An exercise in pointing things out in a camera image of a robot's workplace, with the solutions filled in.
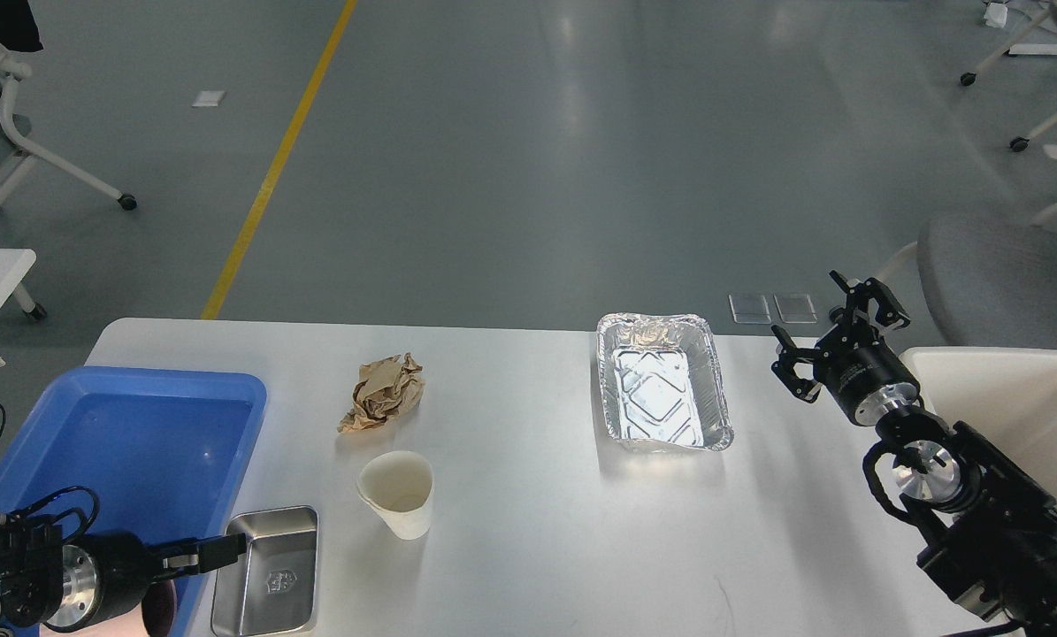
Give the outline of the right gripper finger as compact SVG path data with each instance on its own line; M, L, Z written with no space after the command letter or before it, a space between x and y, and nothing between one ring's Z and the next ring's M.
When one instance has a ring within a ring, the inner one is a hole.
M850 352L867 346L892 351L885 332L909 326L911 318L900 299L880 279L847 279L836 270L829 278L843 291L843 305L829 311L829 351Z
M815 346L810 348L796 346L789 331L778 324L771 326L769 331L779 343L777 359L769 369L780 383L803 402L815 402L823 388L832 399L837 400L837 390L831 385L829 372L837 362L835 346L839 345L839 327L831 327ZM811 366L811 378L801 378L796 366Z

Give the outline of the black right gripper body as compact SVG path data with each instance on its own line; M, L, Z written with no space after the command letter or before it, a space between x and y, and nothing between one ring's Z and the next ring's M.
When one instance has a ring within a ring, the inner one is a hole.
M816 363L816 382L863 427L876 426L896 409L922 406L917 379L884 344L827 352Z

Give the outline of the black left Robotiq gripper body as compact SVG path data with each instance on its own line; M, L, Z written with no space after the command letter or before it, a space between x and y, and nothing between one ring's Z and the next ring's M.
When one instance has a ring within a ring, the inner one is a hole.
M135 533L86 533L60 549L62 597L55 632L74 633L135 608L164 558Z

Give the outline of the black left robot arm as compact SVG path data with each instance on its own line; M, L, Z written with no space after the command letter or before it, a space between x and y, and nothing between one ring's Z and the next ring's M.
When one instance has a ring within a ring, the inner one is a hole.
M91 508L50 516L47 505L76 487L0 512L0 636L42 625L74 633L133 611L152 586L236 564L248 551L244 533L181 539L152 545L128 531L92 533L100 497Z

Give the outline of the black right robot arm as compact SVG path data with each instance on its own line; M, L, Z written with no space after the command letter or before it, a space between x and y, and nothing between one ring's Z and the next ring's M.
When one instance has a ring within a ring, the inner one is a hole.
M781 326L771 364L791 395L815 402L826 390L853 425L878 435L863 477L888 516L916 529L916 563L950 601L984 621L981 636L1057 636L1057 500L965 421L925 407L913 373L885 343L885 329L911 322L877 278L829 271L845 303L814 346Z

